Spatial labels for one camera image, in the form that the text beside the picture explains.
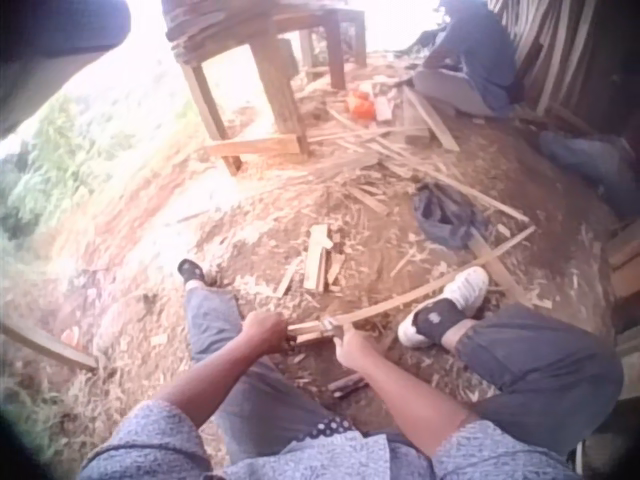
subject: wooden table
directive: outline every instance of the wooden table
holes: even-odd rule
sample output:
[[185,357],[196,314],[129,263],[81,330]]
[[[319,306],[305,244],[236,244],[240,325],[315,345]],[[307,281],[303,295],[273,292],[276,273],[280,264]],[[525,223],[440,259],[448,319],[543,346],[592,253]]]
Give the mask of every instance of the wooden table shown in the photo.
[[[354,24],[355,61],[357,65],[366,67],[364,12],[342,8],[280,6],[257,14],[255,9],[249,9],[246,14],[236,14],[233,22],[208,24],[207,18],[210,18],[211,22],[218,17],[210,10],[203,10],[205,7],[202,7],[202,3],[198,5],[201,7],[200,10],[185,5],[172,12],[165,12],[165,20],[168,26],[167,38],[172,42],[174,55],[182,67],[209,137],[214,141],[229,139],[202,64],[228,50],[249,44],[278,132],[297,135],[301,152],[306,155],[308,144],[305,128],[291,83],[286,76],[287,69],[278,43],[278,35],[298,30],[306,31],[301,33],[301,41],[303,66],[308,68],[312,66],[312,45],[308,30],[323,28],[327,37],[331,86],[337,90],[344,90],[346,81],[340,24]],[[223,160],[232,175],[235,175],[242,165],[239,157],[225,157]]]

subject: hand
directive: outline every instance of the hand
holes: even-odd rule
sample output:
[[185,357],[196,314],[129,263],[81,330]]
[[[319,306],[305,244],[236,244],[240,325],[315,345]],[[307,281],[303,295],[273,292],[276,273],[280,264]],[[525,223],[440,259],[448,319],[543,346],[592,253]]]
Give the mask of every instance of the hand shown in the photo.
[[280,312],[251,312],[242,323],[243,338],[260,355],[284,350],[287,340],[287,321]]
[[334,338],[336,358],[345,367],[361,372],[372,355],[380,355],[367,338],[368,335],[355,328],[345,329],[342,340]]

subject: gray patterned shirt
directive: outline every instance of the gray patterned shirt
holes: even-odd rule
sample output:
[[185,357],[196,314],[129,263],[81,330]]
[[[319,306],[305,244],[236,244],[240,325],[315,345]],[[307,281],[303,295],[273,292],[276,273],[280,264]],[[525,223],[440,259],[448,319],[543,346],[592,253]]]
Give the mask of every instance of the gray patterned shirt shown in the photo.
[[557,455],[518,442],[487,421],[467,425],[433,459],[384,435],[347,432],[289,445],[281,454],[245,460],[211,473],[202,439],[189,418],[158,401],[139,405],[87,460],[79,480],[193,479],[567,479]]

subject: white shoe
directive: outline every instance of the white shoe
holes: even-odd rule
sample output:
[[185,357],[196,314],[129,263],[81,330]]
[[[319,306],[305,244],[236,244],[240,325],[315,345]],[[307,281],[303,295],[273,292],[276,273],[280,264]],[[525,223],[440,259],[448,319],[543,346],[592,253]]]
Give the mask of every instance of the white shoe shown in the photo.
[[413,319],[420,310],[427,305],[434,303],[436,300],[448,298],[456,306],[462,310],[467,317],[472,317],[478,307],[482,304],[484,297],[489,289],[489,275],[482,267],[471,267],[460,272],[452,282],[448,283],[442,295],[430,298],[426,302],[421,303],[405,318],[398,326],[398,340],[405,347],[423,348],[428,347],[433,342],[423,337],[416,331],[413,325]]

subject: dirt ground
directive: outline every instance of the dirt ground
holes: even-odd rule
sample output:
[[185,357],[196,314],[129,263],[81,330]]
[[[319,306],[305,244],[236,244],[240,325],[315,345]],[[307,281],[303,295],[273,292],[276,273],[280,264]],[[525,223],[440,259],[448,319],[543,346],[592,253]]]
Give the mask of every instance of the dirt ground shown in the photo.
[[[375,74],[397,72],[374,65],[365,71],[350,70],[348,78],[356,85]],[[311,136],[347,131],[325,109],[330,105],[346,114],[343,97],[327,87],[326,79],[299,94]],[[245,123],[251,124],[242,126],[243,134],[261,129],[268,133],[264,129],[272,128],[271,119],[263,113],[247,116]],[[608,210],[580,181],[532,150],[512,121],[444,120],[460,145],[459,153],[444,150],[435,138],[424,148],[404,145],[402,133],[385,139],[424,165],[528,216],[537,230],[501,257],[507,269],[532,300],[548,302],[551,308],[538,307],[541,311],[611,338],[608,273],[600,255],[612,224]],[[412,195],[430,180],[419,168],[403,166],[408,172],[404,178],[385,166],[388,159],[375,163],[380,155],[366,146],[358,143],[362,151],[349,152],[327,140],[312,144],[311,158],[304,164],[277,156],[247,156],[243,171],[231,179],[221,162],[212,163],[199,154],[197,147],[206,142],[201,127],[188,128],[179,132],[174,146],[169,142],[144,174],[133,175],[123,193],[96,199],[96,206],[83,213],[86,217],[76,217],[53,242],[57,258],[73,275],[64,309],[41,315],[41,324],[56,335],[80,326],[82,348],[99,354],[104,365],[93,380],[82,376],[80,386],[78,376],[59,377],[67,386],[84,388],[85,397],[90,397],[91,407],[62,433],[71,437],[81,430],[85,443],[77,447],[83,454],[105,441],[138,402],[189,368],[182,287],[175,272],[181,258],[201,262],[218,286],[235,293],[243,314],[280,310],[291,323],[382,302],[475,258],[469,251],[436,245],[419,230]],[[322,168],[345,158],[373,164],[337,172]],[[346,186],[375,192],[371,194],[390,213],[382,216],[373,211],[350,196]],[[513,236],[529,226],[503,212],[476,206],[488,220],[487,242],[492,247],[508,240],[505,231]],[[78,222],[78,218],[88,220]],[[318,223],[329,225],[334,251],[346,255],[335,287],[323,294],[305,291],[304,262],[299,262],[287,294],[274,297],[286,268],[304,256],[309,228]],[[392,276],[409,253],[409,261]],[[505,303],[495,287],[482,315]],[[390,358],[464,402],[494,395],[491,385],[445,351],[433,347],[409,352],[398,344],[395,329],[411,308],[405,305],[357,327],[379,342],[391,342]],[[326,386],[349,372],[335,360],[331,342],[299,346],[274,356],[274,361],[300,388],[361,429],[392,425],[368,388],[343,400],[332,398]],[[224,465],[224,445],[215,427],[207,425],[202,433],[214,466]]]

